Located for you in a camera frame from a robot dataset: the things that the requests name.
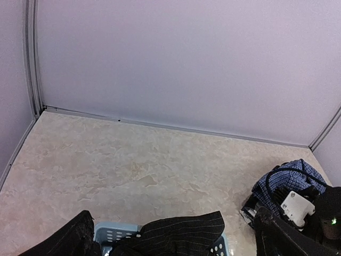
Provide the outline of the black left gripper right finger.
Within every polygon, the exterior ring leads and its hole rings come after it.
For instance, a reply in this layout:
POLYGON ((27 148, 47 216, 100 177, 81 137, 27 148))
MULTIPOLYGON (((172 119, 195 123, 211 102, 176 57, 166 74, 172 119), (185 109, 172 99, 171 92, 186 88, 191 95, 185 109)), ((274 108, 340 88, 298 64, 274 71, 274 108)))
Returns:
POLYGON ((304 236, 265 207, 254 217, 257 255, 340 255, 304 236))

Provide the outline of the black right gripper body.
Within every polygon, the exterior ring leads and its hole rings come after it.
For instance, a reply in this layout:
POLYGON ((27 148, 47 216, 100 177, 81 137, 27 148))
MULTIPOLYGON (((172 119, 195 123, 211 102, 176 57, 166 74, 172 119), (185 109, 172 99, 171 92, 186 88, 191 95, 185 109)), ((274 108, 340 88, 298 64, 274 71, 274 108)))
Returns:
POLYGON ((327 187, 314 206, 303 234, 325 247, 340 248, 340 187, 327 187))

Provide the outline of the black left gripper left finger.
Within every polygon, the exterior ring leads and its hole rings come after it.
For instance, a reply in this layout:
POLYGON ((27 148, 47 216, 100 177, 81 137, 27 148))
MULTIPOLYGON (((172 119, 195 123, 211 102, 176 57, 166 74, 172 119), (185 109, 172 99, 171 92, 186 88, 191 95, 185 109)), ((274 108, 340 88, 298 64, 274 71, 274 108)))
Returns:
POLYGON ((83 210, 46 240, 21 255, 94 255, 94 222, 83 210))

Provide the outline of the black pinstriped long sleeve shirt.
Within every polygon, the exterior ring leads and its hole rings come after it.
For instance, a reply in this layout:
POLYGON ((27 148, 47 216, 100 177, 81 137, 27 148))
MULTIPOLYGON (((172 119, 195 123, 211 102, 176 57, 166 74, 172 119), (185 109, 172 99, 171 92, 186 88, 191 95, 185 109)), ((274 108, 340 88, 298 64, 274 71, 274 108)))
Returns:
MULTIPOLYGON (((141 237, 114 242, 109 255, 208 255, 224 228, 220 211, 159 219, 143 225, 141 237)), ((100 245, 94 246, 94 255, 102 255, 100 245)))

